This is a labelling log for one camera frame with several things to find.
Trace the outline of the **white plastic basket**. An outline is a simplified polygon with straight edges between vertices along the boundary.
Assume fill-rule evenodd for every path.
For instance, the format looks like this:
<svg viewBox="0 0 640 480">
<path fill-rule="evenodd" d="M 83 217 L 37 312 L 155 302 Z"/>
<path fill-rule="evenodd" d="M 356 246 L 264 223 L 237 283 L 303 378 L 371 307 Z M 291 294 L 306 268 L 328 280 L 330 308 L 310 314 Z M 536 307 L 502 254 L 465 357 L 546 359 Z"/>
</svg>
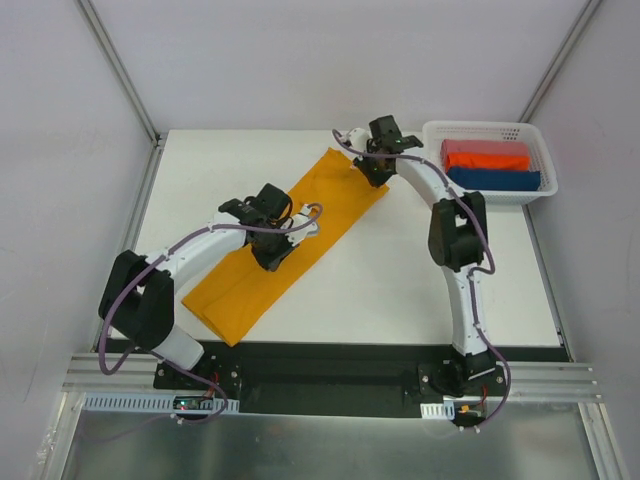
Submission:
<svg viewBox="0 0 640 480">
<path fill-rule="evenodd" d="M 422 127 L 424 154 L 443 168 L 441 146 L 444 140 L 484 140 L 524 143 L 529 152 L 530 171 L 541 175 L 536 191 L 481 190 L 491 205 L 527 205 L 539 198 L 553 196 L 558 182 L 552 157 L 539 129 L 528 123 L 492 121 L 432 120 Z"/>
</svg>

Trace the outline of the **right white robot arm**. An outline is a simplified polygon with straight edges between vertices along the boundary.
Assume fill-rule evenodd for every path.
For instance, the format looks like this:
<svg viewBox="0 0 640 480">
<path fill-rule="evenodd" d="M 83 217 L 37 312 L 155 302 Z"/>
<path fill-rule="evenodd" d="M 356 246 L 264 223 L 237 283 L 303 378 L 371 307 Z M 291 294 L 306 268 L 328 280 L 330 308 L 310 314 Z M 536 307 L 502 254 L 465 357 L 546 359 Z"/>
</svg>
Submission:
<svg viewBox="0 0 640 480">
<path fill-rule="evenodd" d="M 488 248 L 486 204 L 479 192 L 462 192 L 433 162 L 411 155 L 423 143 L 405 135 L 391 115 L 354 128 L 336 141 L 355 155 L 353 165 L 375 188 L 394 175 L 404 179 L 431 211 L 427 247 L 445 277 L 452 314 L 452 346 L 464 358 L 487 354 L 487 334 L 481 313 L 479 278 L 487 260 L 492 274 L 495 262 Z"/>
</svg>

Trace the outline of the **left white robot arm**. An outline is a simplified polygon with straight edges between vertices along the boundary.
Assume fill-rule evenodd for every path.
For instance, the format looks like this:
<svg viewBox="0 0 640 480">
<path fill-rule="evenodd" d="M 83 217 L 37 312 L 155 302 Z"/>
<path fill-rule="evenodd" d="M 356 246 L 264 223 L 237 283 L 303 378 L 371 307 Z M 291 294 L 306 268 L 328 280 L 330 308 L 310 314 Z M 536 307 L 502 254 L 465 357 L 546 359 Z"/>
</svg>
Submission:
<svg viewBox="0 0 640 480">
<path fill-rule="evenodd" d="M 176 294 L 205 268 L 246 248 L 263 270 L 276 270 L 305 238 L 301 227 L 309 209 L 292 211 L 291 197 L 267 183 L 254 196 L 224 202 L 207 223 L 169 247 L 118 254 L 98 306 L 101 370 L 113 374 L 119 368 L 105 359 L 106 334 L 113 328 L 130 341 L 131 351 L 143 350 L 176 366 L 188 388 L 204 387 L 212 367 L 203 359 L 204 346 L 176 323 Z"/>
</svg>

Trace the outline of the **pink rolled t shirt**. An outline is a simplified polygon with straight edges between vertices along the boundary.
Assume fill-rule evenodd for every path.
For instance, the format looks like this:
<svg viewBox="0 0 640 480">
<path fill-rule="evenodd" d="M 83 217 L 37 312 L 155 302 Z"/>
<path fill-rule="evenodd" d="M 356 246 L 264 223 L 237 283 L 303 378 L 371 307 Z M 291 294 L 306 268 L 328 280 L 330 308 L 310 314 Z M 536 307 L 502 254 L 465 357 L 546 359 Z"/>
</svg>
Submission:
<svg viewBox="0 0 640 480">
<path fill-rule="evenodd" d="M 441 143 L 440 154 L 446 157 L 452 153 L 477 153 L 486 155 L 528 156 L 528 146 L 522 142 L 501 142 L 492 140 L 445 139 Z"/>
</svg>

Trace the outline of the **blue rolled t shirt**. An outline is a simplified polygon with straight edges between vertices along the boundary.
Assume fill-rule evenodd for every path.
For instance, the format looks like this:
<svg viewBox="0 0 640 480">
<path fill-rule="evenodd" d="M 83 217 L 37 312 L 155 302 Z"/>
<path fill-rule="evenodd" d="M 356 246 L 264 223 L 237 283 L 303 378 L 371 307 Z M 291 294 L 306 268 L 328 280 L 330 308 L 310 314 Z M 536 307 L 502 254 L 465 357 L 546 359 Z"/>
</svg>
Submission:
<svg viewBox="0 0 640 480">
<path fill-rule="evenodd" d="M 467 190 L 537 191 L 541 185 L 541 174 L 537 171 L 451 167 L 446 175 Z"/>
</svg>

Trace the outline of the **orange rolled t shirt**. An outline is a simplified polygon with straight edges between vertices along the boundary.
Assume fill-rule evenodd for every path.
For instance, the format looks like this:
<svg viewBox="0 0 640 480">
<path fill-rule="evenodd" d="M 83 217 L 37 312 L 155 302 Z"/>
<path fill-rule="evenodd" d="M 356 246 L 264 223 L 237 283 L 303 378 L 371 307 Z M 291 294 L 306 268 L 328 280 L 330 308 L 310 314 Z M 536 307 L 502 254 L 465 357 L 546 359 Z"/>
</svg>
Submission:
<svg viewBox="0 0 640 480">
<path fill-rule="evenodd" d="M 521 155 L 449 153 L 445 156 L 444 166 L 446 172 L 451 168 L 522 172 L 529 170 L 530 158 Z"/>
</svg>

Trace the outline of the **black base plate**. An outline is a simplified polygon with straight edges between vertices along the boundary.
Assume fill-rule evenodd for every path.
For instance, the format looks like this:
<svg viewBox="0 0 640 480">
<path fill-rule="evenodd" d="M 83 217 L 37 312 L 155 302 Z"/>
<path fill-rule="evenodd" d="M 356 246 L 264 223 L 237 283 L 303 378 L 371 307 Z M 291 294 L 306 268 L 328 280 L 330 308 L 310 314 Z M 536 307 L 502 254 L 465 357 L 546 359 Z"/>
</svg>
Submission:
<svg viewBox="0 0 640 480">
<path fill-rule="evenodd" d="M 417 418 L 447 387 L 471 401 L 504 396 L 502 368 L 462 384 L 453 358 L 444 345 L 209 341 L 194 372 L 252 414 Z"/>
</svg>

